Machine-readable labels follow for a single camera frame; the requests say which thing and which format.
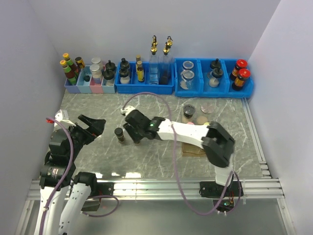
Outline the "rear silver lid jar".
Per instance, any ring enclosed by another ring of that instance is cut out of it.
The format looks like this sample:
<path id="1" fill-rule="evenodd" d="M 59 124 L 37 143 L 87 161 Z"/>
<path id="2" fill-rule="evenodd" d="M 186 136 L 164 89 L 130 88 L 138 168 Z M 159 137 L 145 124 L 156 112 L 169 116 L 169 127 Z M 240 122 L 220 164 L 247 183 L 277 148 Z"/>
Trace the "rear silver lid jar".
<path id="1" fill-rule="evenodd" d="M 97 64 L 100 67 L 100 69 L 103 68 L 103 63 L 102 63 L 102 60 L 100 57 L 93 57 L 91 59 L 91 62 L 92 62 L 92 64 Z"/>

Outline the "light blue storage bin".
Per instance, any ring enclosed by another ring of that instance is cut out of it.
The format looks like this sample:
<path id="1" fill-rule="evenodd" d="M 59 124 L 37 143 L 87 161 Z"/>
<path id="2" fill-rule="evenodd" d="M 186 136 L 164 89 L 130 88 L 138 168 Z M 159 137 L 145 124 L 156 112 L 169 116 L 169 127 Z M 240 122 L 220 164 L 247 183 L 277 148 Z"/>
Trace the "light blue storage bin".
<path id="1" fill-rule="evenodd" d="M 84 80 L 84 77 L 86 75 L 90 76 L 90 79 L 91 79 L 91 72 L 90 72 L 89 68 L 90 68 L 90 66 L 85 66 L 84 69 L 80 71 L 80 74 L 78 76 L 78 80 L 77 80 L 76 85 L 79 88 L 79 91 L 81 94 L 90 94 L 91 93 L 91 90 L 89 87 L 90 81 L 86 82 Z"/>

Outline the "silver lid spice jar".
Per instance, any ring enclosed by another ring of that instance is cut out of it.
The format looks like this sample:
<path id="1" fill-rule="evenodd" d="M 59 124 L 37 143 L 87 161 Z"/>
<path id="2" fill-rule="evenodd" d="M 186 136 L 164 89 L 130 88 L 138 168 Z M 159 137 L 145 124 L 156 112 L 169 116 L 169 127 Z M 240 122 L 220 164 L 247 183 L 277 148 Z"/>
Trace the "silver lid spice jar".
<path id="1" fill-rule="evenodd" d="M 196 119 L 198 125 L 203 125 L 208 122 L 208 117 L 214 112 L 214 106 L 209 103 L 203 103 L 200 105 L 200 112 Z"/>

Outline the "front cork yellow bottle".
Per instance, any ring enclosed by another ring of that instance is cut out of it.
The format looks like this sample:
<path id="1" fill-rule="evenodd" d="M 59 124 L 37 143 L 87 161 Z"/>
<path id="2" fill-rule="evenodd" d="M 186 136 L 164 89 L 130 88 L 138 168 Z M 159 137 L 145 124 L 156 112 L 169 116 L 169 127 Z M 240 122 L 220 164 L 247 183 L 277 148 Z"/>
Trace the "front cork yellow bottle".
<path id="1" fill-rule="evenodd" d="M 136 72 L 137 72 L 137 79 L 139 82 L 144 82 L 145 78 L 144 78 L 144 69 L 143 69 L 143 65 L 141 61 L 137 61 L 136 62 Z"/>

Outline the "front silver lid jar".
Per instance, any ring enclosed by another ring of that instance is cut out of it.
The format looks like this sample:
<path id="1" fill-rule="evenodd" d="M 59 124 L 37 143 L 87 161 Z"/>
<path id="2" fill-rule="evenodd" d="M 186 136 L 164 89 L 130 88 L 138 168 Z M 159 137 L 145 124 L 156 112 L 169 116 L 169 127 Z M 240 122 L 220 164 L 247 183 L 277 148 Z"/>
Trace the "front silver lid jar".
<path id="1" fill-rule="evenodd" d="M 102 75 L 102 71 L 101 71 L 99 65 L 98 64 L 92 64 L 89 69 L 91 71 L 92 78 L 93 78 L 95 84 L 101 84 L 102 80 L 103 80 L 103 75 Z"/>

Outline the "dark yellow label bottle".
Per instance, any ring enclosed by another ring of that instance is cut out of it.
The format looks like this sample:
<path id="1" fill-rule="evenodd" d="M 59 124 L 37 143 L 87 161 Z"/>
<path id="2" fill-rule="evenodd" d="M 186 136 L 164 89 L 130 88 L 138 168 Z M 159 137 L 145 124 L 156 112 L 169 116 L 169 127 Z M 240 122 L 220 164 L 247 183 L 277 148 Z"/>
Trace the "dark yellow label bottle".
<path id="1" fill-rule="evenodd" d="M 84 63 L 82 57 L 76 57 L 75 58 L 75 63 L 78 66 L 79 70 L 83 70 L 84 69 L 85 63 Z"/>

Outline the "rear clear glass jar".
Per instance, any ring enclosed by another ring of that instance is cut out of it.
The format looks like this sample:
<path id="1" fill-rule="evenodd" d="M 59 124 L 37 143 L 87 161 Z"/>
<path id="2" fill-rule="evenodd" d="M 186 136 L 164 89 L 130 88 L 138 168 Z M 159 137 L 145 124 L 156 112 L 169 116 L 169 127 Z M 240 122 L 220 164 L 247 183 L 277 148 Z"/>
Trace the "rear clear glass jar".
<path id="1" fill-rule="evenodd" d="M 186 60 L 182 63 L 183 71 L 192 71 L 194 69 L 194 63 L 190 60 Z"/>

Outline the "small black cap bottle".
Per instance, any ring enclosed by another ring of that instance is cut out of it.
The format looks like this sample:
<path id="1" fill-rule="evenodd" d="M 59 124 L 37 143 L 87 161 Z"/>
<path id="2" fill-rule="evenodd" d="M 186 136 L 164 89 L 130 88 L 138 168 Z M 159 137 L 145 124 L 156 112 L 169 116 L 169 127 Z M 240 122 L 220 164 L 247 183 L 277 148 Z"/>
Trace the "small black cap bottle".
<path id="1" fill-rule="evenodd" d="M 120 143 L 125 141 L 123 129 L 120 127 L 115 128 L 114 133 Z"/>

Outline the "large blue triple bin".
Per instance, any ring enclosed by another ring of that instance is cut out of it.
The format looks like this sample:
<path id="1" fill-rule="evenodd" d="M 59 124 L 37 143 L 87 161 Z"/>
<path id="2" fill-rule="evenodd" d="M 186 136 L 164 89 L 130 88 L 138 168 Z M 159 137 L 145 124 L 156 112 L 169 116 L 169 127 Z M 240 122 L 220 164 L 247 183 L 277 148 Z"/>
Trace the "large blue triple bin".
<path id="1" fill-rule="evenodd" d="M 249 98 L 254 90 L 254 82 L 250 77 L 244 84 L 242 90 L 236 91 L 232 88 L 233 81 L 230 74 L 235 66 L 236 59 L 220 59 L 223 76 L 217 87 L 209 86 L 208 72 L 211 71 L 210 64 L 215 59 L 212 58 L 175 58 L 175 96 L 178 97 L 209 97 L 209 98 Z M 191 81 L 191 87 L 187 88 L 183 83 L 181 86 L 181 72 L 183 63 L 191 61 L 194 64 L 192 71 L 195 76 Z"/>

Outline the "red sauce bottle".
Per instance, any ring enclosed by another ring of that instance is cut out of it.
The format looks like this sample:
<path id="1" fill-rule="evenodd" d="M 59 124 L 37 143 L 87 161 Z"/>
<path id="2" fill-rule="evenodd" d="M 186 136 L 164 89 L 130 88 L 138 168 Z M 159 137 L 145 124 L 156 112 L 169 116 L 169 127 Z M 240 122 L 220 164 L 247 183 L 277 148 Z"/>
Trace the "red sauce bottle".
<path id="1" fill-rule="evenodd" d="M 70 58 L 68 53 L 63 54 L 63 58 L 66 61 L 66 63 L 69 65 L 72 71 L 74 71 L 75 75 L 78 77 L 79 76 L 79 69 L 76 66 L 76 64 L 73 62 L 73 60 Z"/>
<path id="2" fill-rule="evenodd" d="M 71 85 L 76 85 L 77 76 L 74 71 L 70 68 L 70 66 L 66 63 L 65 60 L 60 61 L 60 65 L 62 66 L 65 76 Z"/>

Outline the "front black top shaker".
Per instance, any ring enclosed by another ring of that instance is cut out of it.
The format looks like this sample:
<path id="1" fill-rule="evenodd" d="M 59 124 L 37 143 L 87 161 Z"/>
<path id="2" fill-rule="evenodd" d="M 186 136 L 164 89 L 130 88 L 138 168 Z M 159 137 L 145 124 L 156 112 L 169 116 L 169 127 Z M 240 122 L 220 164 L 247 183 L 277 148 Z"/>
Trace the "front black top shaker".
<path id="1" fill-rule="evenodd" d="M 130 73 L 129 70 L 125 67 L 122 67 L 119 70 L 120 83 L 121 84 L 129 84 L 130 82 Z"/>

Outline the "pale blue storage bin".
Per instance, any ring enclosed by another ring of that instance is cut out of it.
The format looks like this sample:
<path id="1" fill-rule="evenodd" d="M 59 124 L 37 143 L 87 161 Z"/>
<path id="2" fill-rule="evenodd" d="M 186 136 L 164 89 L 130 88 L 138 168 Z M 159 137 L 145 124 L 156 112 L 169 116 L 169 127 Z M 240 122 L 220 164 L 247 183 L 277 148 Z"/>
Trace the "pale blue storage bin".
<path id="1" fill-rule="evenodd" d="M 102 90 L 105 94 L 114 94 L 116 93 L 116 85 L 115 85 L 115 74 L 113 74 L 112 79 L 107 80 L 105 77 L 102 81 Z"/>

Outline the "black pourer jar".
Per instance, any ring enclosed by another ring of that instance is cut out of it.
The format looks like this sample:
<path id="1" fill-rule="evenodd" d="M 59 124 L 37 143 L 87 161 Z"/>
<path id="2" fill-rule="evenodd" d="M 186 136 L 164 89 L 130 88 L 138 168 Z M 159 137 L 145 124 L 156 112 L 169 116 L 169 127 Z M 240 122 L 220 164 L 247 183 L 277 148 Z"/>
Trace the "black pourer jar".
<path id="1" fill-rule="evenodd" d="M 108 60 L 108 62 L 105 64 L 105 69 L 109 70 L 109 71 L 113 71 L 115 72 L 116 70 L 116 65 L 114 62 L 112 62 L 111 60 Z"/>
<path id="2" fill-rule="evenodd" d="M 106 69 L 103 73 L 105 86 L 113 86 L 115 80 L 115 73 L 112 70 Z"/>

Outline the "blue divided crate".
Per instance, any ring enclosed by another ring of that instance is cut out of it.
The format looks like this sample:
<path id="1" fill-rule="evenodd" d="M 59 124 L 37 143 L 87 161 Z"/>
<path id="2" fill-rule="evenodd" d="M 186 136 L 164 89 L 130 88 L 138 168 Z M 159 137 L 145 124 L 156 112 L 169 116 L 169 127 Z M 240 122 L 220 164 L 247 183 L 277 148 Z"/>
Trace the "blue divided crate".
<path id="1" fill-rule="evenodd" d="M 137 79 L 137 74 L 135 71 L 135 62 L 130 62 L 130 72 L 131 77 L 130 81 L 127 84 L 122 84 L 120 81 L 120 64 L 117 66 L 117 74 L 115 78 L 115 85 L 117 88 L 117 91 L 120 94 L 136 94 L 140 92 L 152 92 L 155 94 L 169 94 L 171 95 L 175 89 L 175 67 L 174 65 L 171 65 L 171 76 L 168 80 L 167 85 L 151 85 L 149 81 L 149 63 L 143 62 L 143 68 L 144 68 L 144 82 L 139 82 Z"/>

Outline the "small black cap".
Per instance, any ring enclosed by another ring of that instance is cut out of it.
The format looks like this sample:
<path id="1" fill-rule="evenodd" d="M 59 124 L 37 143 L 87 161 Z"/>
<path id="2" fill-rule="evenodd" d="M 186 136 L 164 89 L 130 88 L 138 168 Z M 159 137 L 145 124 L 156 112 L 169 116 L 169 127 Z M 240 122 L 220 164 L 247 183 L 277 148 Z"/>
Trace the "small black cap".
<path id="1" fill-rule="evenodd" d="M 86 75 L 86 76 L 84 77 L 84 80 L 85 80 L 86 82 L 89 82 L 89 81 L 90 81 L 90 76 Z"/>

